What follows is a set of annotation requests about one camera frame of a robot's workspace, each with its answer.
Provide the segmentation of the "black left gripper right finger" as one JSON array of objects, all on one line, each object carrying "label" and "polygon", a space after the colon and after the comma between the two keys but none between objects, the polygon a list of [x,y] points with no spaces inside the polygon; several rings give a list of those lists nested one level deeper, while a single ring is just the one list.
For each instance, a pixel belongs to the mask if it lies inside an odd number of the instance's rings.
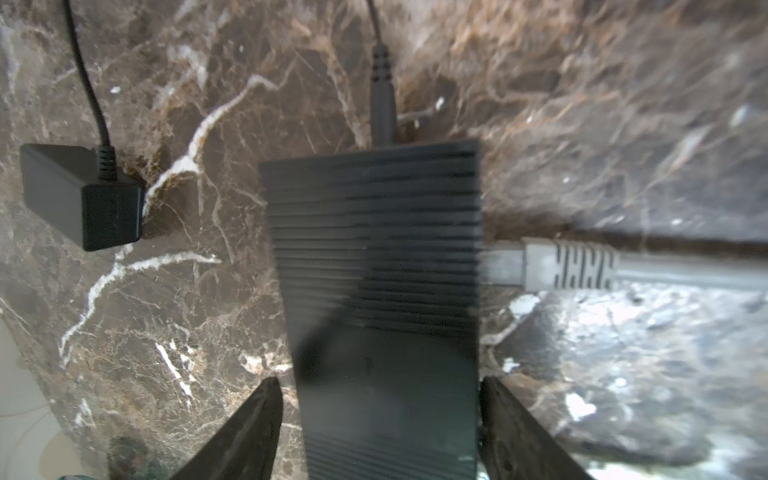
[{"label": "black left gripper right finger", "polygon": [[480,383],[480,455],[491,479],[591,480],[500,379]]}]

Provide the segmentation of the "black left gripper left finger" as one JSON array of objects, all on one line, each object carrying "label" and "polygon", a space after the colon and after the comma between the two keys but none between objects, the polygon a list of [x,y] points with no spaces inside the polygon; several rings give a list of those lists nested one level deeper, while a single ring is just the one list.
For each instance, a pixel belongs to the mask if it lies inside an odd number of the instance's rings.
[{"label": "black left gripper left finger", "polygon": [[282,419],[283,395],[279,380],[266,378],[172,478],[269,480]]}]

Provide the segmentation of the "black network switch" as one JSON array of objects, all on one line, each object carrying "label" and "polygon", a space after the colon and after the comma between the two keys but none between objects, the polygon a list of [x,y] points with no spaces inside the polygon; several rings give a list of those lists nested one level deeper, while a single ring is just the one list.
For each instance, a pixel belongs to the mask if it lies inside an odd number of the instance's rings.
[{"label": "black network switch", "polygon": [[476,476],[479,153],[260,164],[311,478]]}]

